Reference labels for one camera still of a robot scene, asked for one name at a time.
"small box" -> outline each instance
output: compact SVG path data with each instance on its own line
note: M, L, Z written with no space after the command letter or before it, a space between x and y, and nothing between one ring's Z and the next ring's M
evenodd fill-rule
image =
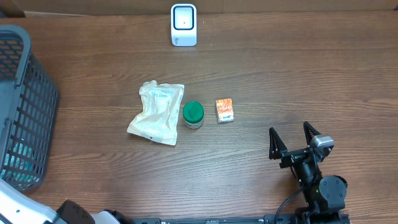
M234 121L234 109L232 99L216 100L217 122L226 123Z

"basket handle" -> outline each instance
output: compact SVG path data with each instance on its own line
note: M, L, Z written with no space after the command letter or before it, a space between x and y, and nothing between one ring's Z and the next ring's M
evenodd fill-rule
M13 32L18 34L19 37L22 39L24 43L24 49L22 51L21 58L19 59L19 66L16 73L16 80L14 82L14 88L19 87L22 85L22 81L24 80L26 74L26 67L29 61L30 56L30 48L32 47L30 42L30 36L22 27L15 26L15 25L3 25L0 26L0 33L5 32Z
M3 153L2 157L0 157L0 166L2 166L4 164L4 159L6 158L6 154L7 154L7 147L8 147L8 140L10 139L10 135L11 135L11 121L9 118L6 118L6 120L4 121L5 124L5 130L6 130L6 136L5 136L5 143L4 143L4 149L0 152Z

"green lid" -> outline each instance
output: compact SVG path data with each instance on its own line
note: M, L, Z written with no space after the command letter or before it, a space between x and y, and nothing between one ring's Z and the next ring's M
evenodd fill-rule
M199 123L205 114L203 107L196 101L188 102L182 110L182 116L186 122L191 124Z

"gray plastic basket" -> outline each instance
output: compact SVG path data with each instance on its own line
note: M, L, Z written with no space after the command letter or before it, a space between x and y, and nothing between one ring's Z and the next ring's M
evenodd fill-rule
M58 102L28 33L0 26L0 178L17 190L44 181Z

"white device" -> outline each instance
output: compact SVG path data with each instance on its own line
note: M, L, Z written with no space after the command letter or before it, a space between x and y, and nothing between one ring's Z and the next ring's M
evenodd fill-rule
M172 43L178 47L197 44L197 9L193 4L175 4L171 9Z

